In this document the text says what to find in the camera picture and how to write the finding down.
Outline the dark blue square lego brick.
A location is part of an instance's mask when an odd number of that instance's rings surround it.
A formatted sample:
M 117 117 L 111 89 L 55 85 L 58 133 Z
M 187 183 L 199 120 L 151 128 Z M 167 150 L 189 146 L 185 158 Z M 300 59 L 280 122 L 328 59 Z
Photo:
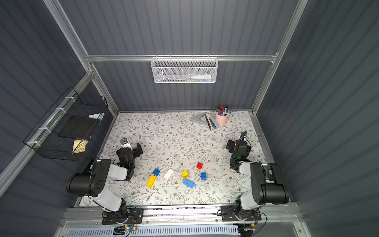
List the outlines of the dark blue square lego brick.
M 159 176 L 159 174 L 160 174 L 160 170 L 159 169 L 154 169 L 153 175 L 154 176 Z

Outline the long yellow lego brick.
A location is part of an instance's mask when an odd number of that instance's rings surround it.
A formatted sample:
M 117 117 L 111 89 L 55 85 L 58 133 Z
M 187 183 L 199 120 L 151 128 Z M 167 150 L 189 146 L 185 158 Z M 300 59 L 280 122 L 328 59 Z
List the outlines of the long yellow lego brick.
M 155 175 L 151 175 L 146 183 L 146 186 L 149 187 L 149 188 L 152 188 L 155 181 L 156 181 L 157 177 Z

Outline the white lego brick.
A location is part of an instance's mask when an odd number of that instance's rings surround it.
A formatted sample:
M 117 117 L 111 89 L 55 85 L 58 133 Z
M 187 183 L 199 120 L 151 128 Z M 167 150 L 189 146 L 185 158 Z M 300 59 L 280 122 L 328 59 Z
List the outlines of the white lego brick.
M 165 180 L 169 180 L 170 177 L 173 175 L 173 173 L 174 173 L 174 170 L 169 169 L 169 170 L 165 173 L 165 175 L 163 176 L 164 179 L 165 179 Z

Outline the small yellow lego brick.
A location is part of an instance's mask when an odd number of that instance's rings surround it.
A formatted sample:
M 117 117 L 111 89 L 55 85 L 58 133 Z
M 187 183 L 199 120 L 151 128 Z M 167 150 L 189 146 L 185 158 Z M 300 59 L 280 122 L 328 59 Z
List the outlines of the small yellow lego brick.
M 184 179 L 186 179 L 186 178 L 189 177 L 189 173 L 188 173 L 187 170 L 182 171 L 182 177 L 183 177 Z

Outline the light blue long lego brick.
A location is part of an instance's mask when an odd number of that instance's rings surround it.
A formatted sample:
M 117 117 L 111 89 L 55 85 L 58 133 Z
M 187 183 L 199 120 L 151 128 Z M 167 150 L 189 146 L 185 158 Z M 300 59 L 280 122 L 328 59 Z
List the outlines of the light blue long lego brick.
M 195 186 L 195 183 L 189 180 L 188 178 L 183 180 L 183 184 L 191 189 Z

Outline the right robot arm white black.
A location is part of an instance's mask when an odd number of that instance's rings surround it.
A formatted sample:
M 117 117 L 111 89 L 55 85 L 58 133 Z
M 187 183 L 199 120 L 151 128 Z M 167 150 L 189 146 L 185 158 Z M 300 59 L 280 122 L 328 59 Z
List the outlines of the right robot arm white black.
M 235 201 L 234 213 L 243 218 L 246 212 L 256 210 L 265 204 L 285 204 L 290 195 L 278 164 L 263 164 L 247 159 L 252 146 L 247 139 L 247 131 L 241 133 L 236 141 L 229 140 L 226 149 L 232 154 L 230 168 L 247 175 L 251 179 L 251 190 Z

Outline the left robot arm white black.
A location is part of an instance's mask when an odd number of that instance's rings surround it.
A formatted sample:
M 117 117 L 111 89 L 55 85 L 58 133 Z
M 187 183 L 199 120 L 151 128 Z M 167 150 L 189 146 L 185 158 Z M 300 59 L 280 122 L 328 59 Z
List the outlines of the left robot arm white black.
M 67 192 L 89 197 L 105 212 L 127 213 L 125 201 L 106 186 L 106 181 L 130 181 L 134 175 L 135 160 L 144 152 L 140 143 L 132 148 L 127 138 L 122 138 L 120 142 L 121 148 L 116 151 L 117 164 L 111 159 L 86 159 L 69 179 Z

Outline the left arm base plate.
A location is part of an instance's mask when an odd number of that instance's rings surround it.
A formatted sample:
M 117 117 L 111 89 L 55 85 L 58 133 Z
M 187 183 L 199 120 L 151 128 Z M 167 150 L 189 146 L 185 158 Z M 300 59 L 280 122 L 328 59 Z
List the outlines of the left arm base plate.
M 132 225 L 141 224 L 144 209 L 141 207 L 129 208 L 126 212 L 106 212 L 102 213 L 102 225 Z

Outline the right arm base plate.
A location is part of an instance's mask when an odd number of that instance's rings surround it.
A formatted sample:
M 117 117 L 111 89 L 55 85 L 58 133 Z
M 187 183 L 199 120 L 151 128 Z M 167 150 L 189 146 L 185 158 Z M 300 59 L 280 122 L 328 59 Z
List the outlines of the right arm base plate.
M 261 214 L 257 210 L 243 210 L 234 205 L 221 206 L 221 217 L 224 222 L 258 222 L 262 219 Z

